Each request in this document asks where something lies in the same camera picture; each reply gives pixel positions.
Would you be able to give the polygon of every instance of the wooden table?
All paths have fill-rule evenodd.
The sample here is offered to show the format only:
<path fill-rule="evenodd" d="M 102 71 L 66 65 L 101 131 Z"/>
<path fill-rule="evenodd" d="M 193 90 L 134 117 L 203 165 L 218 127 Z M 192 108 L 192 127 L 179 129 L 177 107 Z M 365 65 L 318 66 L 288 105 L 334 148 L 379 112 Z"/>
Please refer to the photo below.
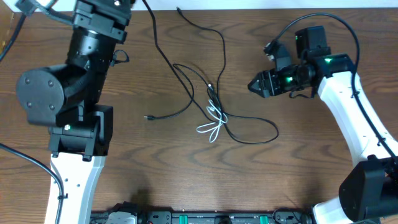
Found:
<path fill-rule="evenodd" d="M 292 19 L 319 10 L 187 11 L 193 22 L 220 30 L 226 39 L 227 66 L 221 79 L 221 99 L 227 111 L 274 121 L 279 138 L 269 144 L 247 146 L 221 130 L 217 141 L 196 127 L 206 123 L 192 106 L 174 119 L 146 121 L 146 114 L 170 114 L 189 100 L 163 58 L 156 51 L 152 21 L 147 12 L 133 12 L 124 45 L 130 63 L 109 69 L 101 104 L 114 106 L 114 133 L 106 166 L 99 178 L 94 210 L 130 201 L 174 210 L 273 210 L 303 208 L 337 196 L 352 170 L 351 157 L 339 127 L 317 97 L 263 99 L 247 89 L 262 71 L 271 69 L 262 52 Z M 398 10 L 327 9 L 346 19 L 361 42 L 359 74 L 366 94 L 386 128 L 398 137 Z M 172 62 L 201 70 L 216 81 L 222 67 L 217 34 L 188 25 L 175 11 L 155 12 L 159 44 Z M 355 47 L 349 32 L 325 17 L 307 19 L 282 38 L 295 55 L 294 32 L 325 25 L 334 53 Z M 0 64 L 1 142 L 49 164 L 49 135 L 45 127 L 27 124 L 16 96 L 16 82 L 26 70 L 63 63 L 71 28 L 41 14 L 29 18 Z M 190 75 L 195 98 L 204 107 L 202 82 Z M 242 139 L 266 140 L 269 126 L 230 119 Z M 0 151 L 0 223 L 42 223 L 50 187 L 48 174 Z"/>

